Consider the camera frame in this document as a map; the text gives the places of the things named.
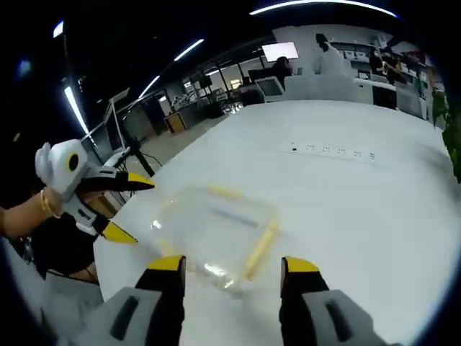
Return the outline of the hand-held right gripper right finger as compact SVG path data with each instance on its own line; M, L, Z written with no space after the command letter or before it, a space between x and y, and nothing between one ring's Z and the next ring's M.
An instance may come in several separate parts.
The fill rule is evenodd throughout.
M312 262L281 261L281 324L284 345L385 345L372 317L341 290L331 290Z

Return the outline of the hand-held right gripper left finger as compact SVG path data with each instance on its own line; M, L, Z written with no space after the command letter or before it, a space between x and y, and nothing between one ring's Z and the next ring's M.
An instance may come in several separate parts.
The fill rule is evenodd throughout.
M78 345L178 345L184 321L186 257L159 257L135 286L90 313Z

